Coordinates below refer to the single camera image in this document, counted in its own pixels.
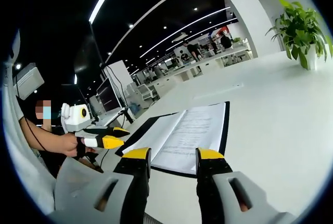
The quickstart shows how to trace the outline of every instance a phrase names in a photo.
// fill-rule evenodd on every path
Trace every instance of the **paper sheet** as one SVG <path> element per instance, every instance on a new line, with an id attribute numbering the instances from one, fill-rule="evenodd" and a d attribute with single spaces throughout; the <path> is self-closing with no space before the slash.
<path id="1" fill-rule="evenodd" d="M 134 149 L 150 147 L 151 160 L 153 160 L 184 113 L 185 111 L 160 117 L 135 144 L 124 149 L 123 153 L 125 154 Z"/>
<path id="2" fill-rule="evenodd" d="M 225 103 L 195 107 L 165 141 L 152 165 L 176 172 L 195 174 L 197 147 L 218 151 L 224 124 Z"/>

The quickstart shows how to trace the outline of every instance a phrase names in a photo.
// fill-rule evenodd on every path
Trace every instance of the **white pillar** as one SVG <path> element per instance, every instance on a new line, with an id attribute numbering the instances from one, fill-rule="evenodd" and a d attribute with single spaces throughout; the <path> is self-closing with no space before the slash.
<path id="1" fill-rule="evenodd" d="M 259 0 L 229 0 L 232 10 L 244 27 L 254 57 L 281 51 L 278 41 L 271 41 L 275 32 L 269 32 L 271 21 Z"/>

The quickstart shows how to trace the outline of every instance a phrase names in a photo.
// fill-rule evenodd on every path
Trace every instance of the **person's arm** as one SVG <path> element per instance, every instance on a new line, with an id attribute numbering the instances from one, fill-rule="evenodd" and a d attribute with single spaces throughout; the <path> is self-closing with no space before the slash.
<path id="1" fill-rule="evenodd" d="M 196 59 L 197 58 L 197 55 L 194 51 L 191 52 L 191 54 L 193 55 L 193 57 Z"/>
<path id="2" fill-rule="evenodd" d="M 42 128 L 38 128 L 28 119 L 25 120 L 24 117 L 20 119 L 20 126 L 30 147 L 37 150 L 44 150 L 42 148 L 43 146 L 46 151 L 49 152 L 61 153 L 66 156 L 77 156 L 76 147 L 78 142 L 74 134 L 67 133 L 62 136 L 54 135 L 50 132 L 47 132 L 46 130 L 43 130 Z M 42 146 L 38 143 L 31 131 L 42 144 Z"/>

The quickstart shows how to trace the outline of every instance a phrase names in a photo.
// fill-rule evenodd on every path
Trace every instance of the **black cable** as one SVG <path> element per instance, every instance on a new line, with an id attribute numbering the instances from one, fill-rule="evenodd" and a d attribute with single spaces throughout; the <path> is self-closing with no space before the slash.
<path id="1" fill-rule="evenodd" d="M 102 168 L 102 162 L 103 162 L 104 157 L 106 156 L 106 154 L 107 154 L 108 152 L 109 152 L 109 150 L 107 150 L 107 151 L 105 152 L 105 154 L 104 154 L 104 156 L 103 156 L 103 158 L 102 158 L 102 161 L 100 161 L 100 165 L 99 165 L 100 168 Z"/>
<path id="2" fill-rule="evenodd" d="M 18 86 L 18 83 L 17 83 L 17 74 L 16 74 L 16 76 L 15 76 L 15 79 L 16 79 L 17 96 L 20 98 L 19 86 Z M 36 138 L 36 140 L 37 140 L 37 142 L 40 144 L 40 146 L 41 146 L 45 151 L 47 151 L 47 150 L 44 148 L 44 146 L 41 144 L 41 142 L 38 140 L 38 138 L 35 136 L 35 134 L 34 134 L 34 132 L 32 131 L 32 129 L 30 128 L 30 125 L 29 125 L 29 123 L 28 123 L 28 120 L 27 120 L 27 118 L 24 116 L 24 114 L 23 114 L 23 117 L 24 117 L 24 119 L 25 119 L 25 121 L 26 121 L 26 123 L 27 123 L 27 126 L 29 127 L 29 130 L 31 131 L 32 135 L 34 136 L 34 138 Z"/>

